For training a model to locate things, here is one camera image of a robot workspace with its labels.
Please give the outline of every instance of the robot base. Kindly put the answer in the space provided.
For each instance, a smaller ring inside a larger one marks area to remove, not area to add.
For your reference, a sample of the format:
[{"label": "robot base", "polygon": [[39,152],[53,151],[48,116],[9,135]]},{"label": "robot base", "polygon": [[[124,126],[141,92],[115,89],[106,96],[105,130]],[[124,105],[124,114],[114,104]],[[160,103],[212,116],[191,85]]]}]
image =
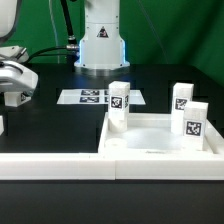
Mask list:
[{"label": "robot base", "polygon": [[116,76],[127,74],[130,71],[130,67],[122,67],[117,69],[89,69],[83,67],[75,67],[76,74],[79,75],[89,75],[89,76]]}]

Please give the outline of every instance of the green background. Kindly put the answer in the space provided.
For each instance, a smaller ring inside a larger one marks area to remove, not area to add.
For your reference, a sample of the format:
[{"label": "green background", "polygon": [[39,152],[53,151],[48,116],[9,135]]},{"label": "green background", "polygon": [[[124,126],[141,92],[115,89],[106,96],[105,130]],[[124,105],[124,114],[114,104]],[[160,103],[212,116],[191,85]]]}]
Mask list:
[{"label": "green background", "polygon": [[[224,1],[142,0],[170,64],[194,65],[224,86]],[[68,1],[77,40],[84,35],[84,0]],[[53,1],[59,45],[67,33],[59,0]],[[138,0],[121,0],[120,34],[132,64],[166,63]],[[28,53],[55,46],[48,0],[23,0],[15,34],[5,44],[25,46]],[[32,61],[57,62],[38,57]]]}]

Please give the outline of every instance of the white paper sheet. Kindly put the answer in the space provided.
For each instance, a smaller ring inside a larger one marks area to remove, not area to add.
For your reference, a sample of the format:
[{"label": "white paper sheet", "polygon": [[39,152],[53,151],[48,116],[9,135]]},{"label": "white paper sheet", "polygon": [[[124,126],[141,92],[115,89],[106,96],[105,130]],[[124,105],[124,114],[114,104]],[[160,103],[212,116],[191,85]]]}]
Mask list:
[{"label": "white paper sheet", "polygon": [[[90,91],[92,95],[82,95],[83,91]],[[106,98],[108,95],[106,94],[106,89],[64,89],[61,92],[61,95],[58,99],[57,104],[107,104],[108,101]],[[142,97],[140,90],[131,90],[130,91],[130,104],[135,105],[145,105],[145,101]]]}]

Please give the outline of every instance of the black table surface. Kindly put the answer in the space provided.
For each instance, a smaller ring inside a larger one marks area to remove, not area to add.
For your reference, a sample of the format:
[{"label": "black table surface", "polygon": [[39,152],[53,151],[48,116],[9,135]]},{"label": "black table surface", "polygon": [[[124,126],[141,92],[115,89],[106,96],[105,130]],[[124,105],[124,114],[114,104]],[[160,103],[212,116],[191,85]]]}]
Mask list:
[{"label": "black table surface", "polygon": [[176,82],[194,84],[194,101],[208,102],[208,119],[224,136],[224,88],[192,66],[132,65],[130,71],[93,77],[74,71],[72,64],[37,64],[39,75],[32,100],[18,108],[5,107],[2,153],[96,153],[107,105],[57,105],[63,89],[108,89],[112,81],[127,81],[141,90],[146,105],[131,105],[131,113],[171,113]]},{"label": "black table surface", "polygon": [[[114,80],[141,90],[146,105],[132,105],[133,113],[170,113],[173,85],[193,83],[193,99],[209,103],[208,119],[224,135],[224,88],[195,67],[133,65],[128,74],[98,78],[67,64],[31,69],[39,75],[32,101],[0,106],[2,153],[97,152],[107,106],[56,102],[62,89],[106,89]],[[223,211],[223,181],[0,181],[1,224],[223,224]]]}]

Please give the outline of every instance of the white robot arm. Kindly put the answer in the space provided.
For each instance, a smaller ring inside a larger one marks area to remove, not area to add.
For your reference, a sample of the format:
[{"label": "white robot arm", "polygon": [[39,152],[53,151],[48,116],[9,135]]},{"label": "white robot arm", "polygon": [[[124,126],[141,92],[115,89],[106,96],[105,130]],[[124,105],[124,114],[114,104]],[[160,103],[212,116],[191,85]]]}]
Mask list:
[{"label": "white robot arm", "polygon": [[[0,0],[0,44],[14,32],[22,0]],[[0,48],[0,92],[5,105],[17,107],[31,99],[38,76],[19,64],[25,50],[18,46]]]},{"label": "white robot arm", "polygon": [[128,67],[119,34],[120,0],[85,0],[85,36],[76,67],[115,70]]}]

